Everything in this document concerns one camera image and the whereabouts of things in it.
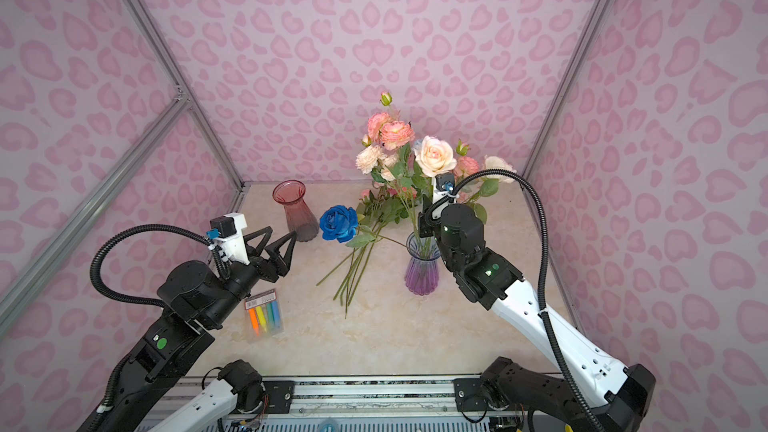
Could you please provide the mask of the red glass vase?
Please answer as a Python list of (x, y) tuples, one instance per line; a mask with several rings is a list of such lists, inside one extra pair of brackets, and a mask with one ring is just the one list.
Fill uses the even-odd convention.
[(306, 185), (298, 180), (279, 183), (272, 192), (273, 200), (284, 208), (290, 232), (295, 232), (298, 242), (312, 241), (319, 232), (315, 214), (305, 201)]

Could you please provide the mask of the large pink spray rose stem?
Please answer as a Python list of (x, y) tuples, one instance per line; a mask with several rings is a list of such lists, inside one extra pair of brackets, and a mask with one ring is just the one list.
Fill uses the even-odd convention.
[(383, 109), (367, 121), (363, 149), (356, 156), (355, 166), (370, 176), (376, 187), (393, 188), (408, 173), (415, 132), (394, 107), (390, 92), (382, 92), (379, 102)]

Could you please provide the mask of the large cream rose stem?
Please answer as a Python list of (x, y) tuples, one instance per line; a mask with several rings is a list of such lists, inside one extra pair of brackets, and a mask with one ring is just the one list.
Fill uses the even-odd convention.
[(425, 136), (414, 146), (414, 173), (421, 177), (424, 197), (433, 196), (433, 180), (442, 174), (452, 173), (457, 166), (451, 145), (436, 137)]

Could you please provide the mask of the purple blue glass vase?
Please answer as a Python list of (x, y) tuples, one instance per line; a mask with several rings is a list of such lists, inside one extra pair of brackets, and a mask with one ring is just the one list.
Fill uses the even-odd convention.
[(413, 294), (426, 296), (439, 284), (440, 251), (433, 237), (422, 238), (411, 233), (406, 241), (410, 261), (405, 272), (405, 286)]

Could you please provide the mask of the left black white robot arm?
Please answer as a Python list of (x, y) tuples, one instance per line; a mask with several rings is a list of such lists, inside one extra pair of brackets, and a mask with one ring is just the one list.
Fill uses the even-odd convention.
[(131, 227), (107, 240), (90, 265), (90, 280), (97, 292), (117, 302), (161, 308), (133, 348), (118, 361), (107, 381), (104, 396), (81, 425), (83, 431), (132, 431), (152, 407), (185, 376), (203, 352), (213, 343), (212, 331), (250, 296), (260, 281), (274, 283), (291, 266), (297, 235), (290, 232), (272, 239), (265, 227), (245, 236), (259, 241), (246, 245), (245, 263), (224, 264), (216, 257), (214, 269), (199, 260), (175, 267), (154, 298), (117, 292), (101, 276), (107, 255), (119, 243), (142, 233), (167, 232), (205, 246), (213, 240), (181, 227), (145, 224)]

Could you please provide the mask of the cream peach rose stem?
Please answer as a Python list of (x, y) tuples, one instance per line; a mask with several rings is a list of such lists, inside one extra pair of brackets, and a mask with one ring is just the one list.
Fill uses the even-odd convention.
[(356, 207), (363, 226), (379, 232), (389, 224), (409, 223), (416, 233), (420, 192), (414, 179), (411, 143), (393, 150), (371, 143), (356, 157), (356, 166), (371, 180)]

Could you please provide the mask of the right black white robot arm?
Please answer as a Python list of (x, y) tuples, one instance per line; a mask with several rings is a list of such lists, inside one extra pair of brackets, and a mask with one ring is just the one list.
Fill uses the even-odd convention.
[(464, 204), (419, 217), (464, 296), (517, 329), (561, 370), (558, 378), (499, 357), (482, 381), (509, 403), (548, 414), (575, 431), (636, 431), (656, 385), (643, 365), (628, 366), (587, 339), (556, 311), (541, 310), (522, 272), (488, 248), (484, 225)]

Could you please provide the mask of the blue rose stem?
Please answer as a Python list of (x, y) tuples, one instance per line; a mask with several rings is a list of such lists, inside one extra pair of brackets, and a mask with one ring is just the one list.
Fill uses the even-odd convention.
[(343, 205), (335, 205), (326, 210), (319, 219), (319, 228), (323, 240), (338, 242), (348, 248), (359, 249), (381, 241), (405, 246), (404, 242), (387, 237), (370, 226), (361, 224), (358, 213), (353, 208)]

